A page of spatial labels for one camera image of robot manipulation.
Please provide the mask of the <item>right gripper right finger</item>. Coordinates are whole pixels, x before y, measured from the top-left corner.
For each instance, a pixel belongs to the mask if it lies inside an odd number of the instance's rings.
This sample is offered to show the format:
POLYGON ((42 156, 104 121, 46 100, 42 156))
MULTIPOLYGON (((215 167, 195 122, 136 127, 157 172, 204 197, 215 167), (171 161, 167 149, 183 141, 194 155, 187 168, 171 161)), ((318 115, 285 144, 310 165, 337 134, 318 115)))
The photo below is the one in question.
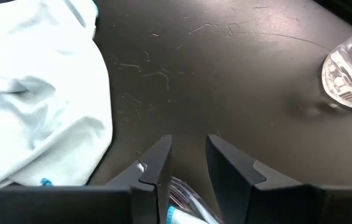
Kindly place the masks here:
POLYGON ((206 138, 206 161, 224 223, 315 223, 315 191, 234 147, 206 138))

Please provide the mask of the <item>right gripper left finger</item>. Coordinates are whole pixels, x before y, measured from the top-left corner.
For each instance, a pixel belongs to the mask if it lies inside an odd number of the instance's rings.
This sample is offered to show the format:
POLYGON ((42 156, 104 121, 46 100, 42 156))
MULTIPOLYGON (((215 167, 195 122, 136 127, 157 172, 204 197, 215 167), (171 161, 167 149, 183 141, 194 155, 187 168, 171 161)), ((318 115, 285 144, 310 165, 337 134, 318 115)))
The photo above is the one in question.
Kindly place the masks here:
POLYGON ((172 178, 172 137, 162 136, 107 186, 110 223, 166 223, 172 178))

